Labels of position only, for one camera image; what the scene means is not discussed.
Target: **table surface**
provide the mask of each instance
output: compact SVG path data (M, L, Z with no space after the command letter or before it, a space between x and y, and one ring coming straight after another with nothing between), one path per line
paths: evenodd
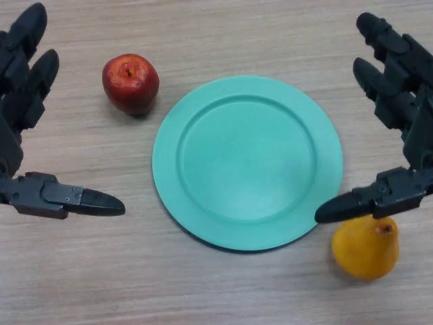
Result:
M31 4L1 0L0 27ZM352 75L374 61L355 26L370 11L433 50L428 0L45 0L39 54L55 48L60 71L37 127L24 133L20 173L56 174L121 198L123 217L64 221L1 207L0 324L322 325L431 324L433 200L395 217L401 258L371 284L342 276L329 255L337 225L257 255L191 239L154 188L158 126L186 93L233 74L285 81L314 98L344 148L342 190L405 165L396 131L373 115ZM101 70L133 52L160 75L144 121L109 105Z

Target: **robotic hand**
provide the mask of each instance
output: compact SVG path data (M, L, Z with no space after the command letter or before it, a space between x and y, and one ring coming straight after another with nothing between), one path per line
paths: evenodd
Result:
M21 132L36 126L59 69L57 53L51 49L30 68L47 26L42 4L30 6L11 25L0 31L0 204L10 204L19 213L65 219L68 212L87 215L122 215L117 198L60 184L54 175L26 173L12 179L19 169L23 151Z
M357 27L385 70L382 74L357 58L355 78L375 102L375 115L387 128L401 130L410 168L379 173L370 186L326 202L316 211L318 223L393 215L419 207L423 197L433 193L433 56L415 39L400 36L385 19L370 13L358 17Z

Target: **red apple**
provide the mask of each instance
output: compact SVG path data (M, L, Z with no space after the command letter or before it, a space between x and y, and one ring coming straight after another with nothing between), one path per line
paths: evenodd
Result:
M102 85L115 107L129 115L140 116L150 111L160 79L145 58L123 54L104 66Z

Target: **plate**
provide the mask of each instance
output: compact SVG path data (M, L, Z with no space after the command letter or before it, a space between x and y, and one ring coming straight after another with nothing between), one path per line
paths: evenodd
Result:
M221 248L263 251L310 231L339 191L338 134L303 92L264 77L207 83L180 100L154 144L156 189L188 232Z

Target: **pear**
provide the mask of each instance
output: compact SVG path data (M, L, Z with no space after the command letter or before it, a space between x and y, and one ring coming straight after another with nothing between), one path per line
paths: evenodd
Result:
M398 227L391 217L347 220L332 237L337 264L360 280L375 280L391 272L399 251Z

